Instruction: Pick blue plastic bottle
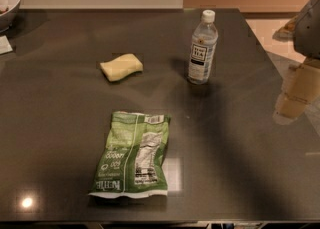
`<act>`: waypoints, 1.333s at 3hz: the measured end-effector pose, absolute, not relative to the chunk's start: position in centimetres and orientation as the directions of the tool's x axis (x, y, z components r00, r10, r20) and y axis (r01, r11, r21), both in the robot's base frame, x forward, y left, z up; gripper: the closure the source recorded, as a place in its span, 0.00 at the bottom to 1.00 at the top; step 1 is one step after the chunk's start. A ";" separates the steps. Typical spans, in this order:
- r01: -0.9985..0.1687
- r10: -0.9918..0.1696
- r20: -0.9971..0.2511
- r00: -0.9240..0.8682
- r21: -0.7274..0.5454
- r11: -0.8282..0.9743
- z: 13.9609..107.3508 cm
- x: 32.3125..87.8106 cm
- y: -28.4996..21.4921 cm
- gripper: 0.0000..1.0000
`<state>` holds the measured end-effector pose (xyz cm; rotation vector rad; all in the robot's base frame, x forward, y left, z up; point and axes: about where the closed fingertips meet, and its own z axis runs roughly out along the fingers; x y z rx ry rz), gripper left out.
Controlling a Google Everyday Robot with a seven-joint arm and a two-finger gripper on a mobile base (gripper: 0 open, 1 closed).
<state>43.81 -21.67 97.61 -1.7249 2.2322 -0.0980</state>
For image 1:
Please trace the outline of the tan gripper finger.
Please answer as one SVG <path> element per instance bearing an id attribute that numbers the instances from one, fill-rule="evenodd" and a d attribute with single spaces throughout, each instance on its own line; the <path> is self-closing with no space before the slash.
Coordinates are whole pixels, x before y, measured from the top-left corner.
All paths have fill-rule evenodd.
<path id="1" fill-rule="evenodd" d="M 275 104 L 274 121 L 291 124 L 319 96 L 320 60 L 307 57 L 298 65 L 290 64 Z"/>

